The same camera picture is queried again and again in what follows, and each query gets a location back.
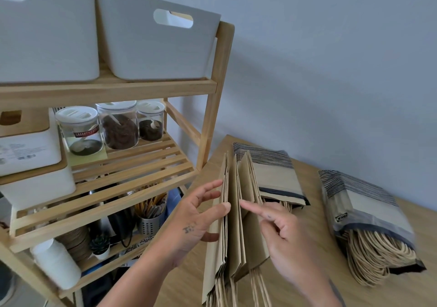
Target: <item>clear jar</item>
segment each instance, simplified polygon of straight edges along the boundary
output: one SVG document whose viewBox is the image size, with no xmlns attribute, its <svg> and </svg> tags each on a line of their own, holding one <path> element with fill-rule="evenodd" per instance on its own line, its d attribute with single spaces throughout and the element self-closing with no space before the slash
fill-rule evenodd
<svg viewBox="0 0 437 307">
<path fill-rule="evenodd" d="M 136 101 L 98 103 L 99 119 L 105 144 L 114 150 L 138 143 Z"/>
<path fill-rule="evenodd" d="M 87 156 L 103 148 L 97 110 L 91 107 L 66 107 L 56 112 L 71 154 Z"/>
<path fill-rule="evenodd" d="M 165 106 L 159 101 L 142 100 L 137 105 L 139 136 L 156 141 L 163 137 Z"/>
</svg>

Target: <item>hand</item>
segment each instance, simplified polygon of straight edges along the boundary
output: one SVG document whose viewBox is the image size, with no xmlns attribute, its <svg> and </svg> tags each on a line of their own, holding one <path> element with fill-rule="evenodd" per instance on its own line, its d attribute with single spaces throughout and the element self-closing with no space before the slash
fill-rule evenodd
<svg viewBox="0 0 437 307">
<path fill-rule="evenodd" d="M 218 233 L 207 232 L 209 226 L 231 210 L 229 202 L 220 203 L 199 213 L 197 207 L 207 200 L 216 199 L 222 180 L 215 180 L 196 188 L 191 194 L 182 198 L 164 226 L 152 240 L 150 248 L 159 249 L 159 255 L 165 255 L 171 267 L 179 266 L 184 257 L 199 241 L 217 241 Z"/>
<path fill-rule="evenodd" d="M 341 306 L 328 277 L 316 262 L 312 242 L 298 218 L 277 202 L 259 205 L 241 200 L 240 205 L 263 218 L 261 233 L 279 273 L 313 306 Z"/>
</svg>

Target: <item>person's left hand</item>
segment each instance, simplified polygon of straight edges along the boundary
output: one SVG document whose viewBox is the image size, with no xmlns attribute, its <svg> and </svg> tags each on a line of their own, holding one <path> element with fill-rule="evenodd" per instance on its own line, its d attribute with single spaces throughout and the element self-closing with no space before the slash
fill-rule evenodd
<svg viewBox="0 0 437 307">
<path fill-rule="evenodd" d="M 152 240 L 150 248 L 165 254 L 172 268 L 179 266 L 183 258 L 199 241 L 217 241 L 218 233 L 207 232 L 209 226 L 231 210 L 229 202 L 215 205 L 203 213 L 197 207 L 207 200 L 216 199 L 220 191 L 212 191 L 221 186 L 222 180 L 215 180 L 196 188 L 179 201 L 171 216 Z"/>
</svg>

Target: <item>tattoo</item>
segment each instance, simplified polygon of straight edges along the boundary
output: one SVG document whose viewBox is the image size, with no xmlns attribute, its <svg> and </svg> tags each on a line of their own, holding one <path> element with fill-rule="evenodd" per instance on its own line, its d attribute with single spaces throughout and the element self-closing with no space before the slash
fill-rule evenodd
<svg viewBox="0 0 437 307">
<path fill-rule="evenodd" d="M 195 227 L 196 227 L 196 222 L 193 222 L 193 223 L 190 223 L 187 227 L 184 227 L 183 231 L 185 233 L 193 232 Z"/>
</svg>

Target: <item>wall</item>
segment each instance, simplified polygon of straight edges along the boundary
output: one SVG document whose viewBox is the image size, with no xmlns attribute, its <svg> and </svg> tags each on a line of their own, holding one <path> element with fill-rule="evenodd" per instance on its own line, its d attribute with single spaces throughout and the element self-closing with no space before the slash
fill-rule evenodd
<svg viewBox="0 0 437 307">
<path fill-rule="evenodd" d="M 236 26 L 213 147 L 232 134 L 437 210 L 437 0 L 171 1 Z M 201 127 L 205 97 L 171 101 Z"/>
</svg>

